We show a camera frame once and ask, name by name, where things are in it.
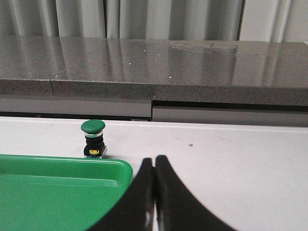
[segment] white tabletop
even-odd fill
[[[83,157],[83,122],[0,117],[0,153]],[[308,230],[308,128],[105,122],[109,158],[136,174],[143,158],[167,155],[200,202],[234,228]]]

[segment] green tray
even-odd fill
[[[0,155],[0,230],[85,230],[131,179],[121,160]]]

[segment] yellow terminal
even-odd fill
[[[89,150],[89,153],[90,153],[91,155],[97,155],[97,154],[100,153],[100,150]]]

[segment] curtain fold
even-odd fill
[[[1,0],[0,34],[236,40],[243,0]]]

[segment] granite countertop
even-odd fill
[[[308,45],[0,36],[0,95],[308,106]]]

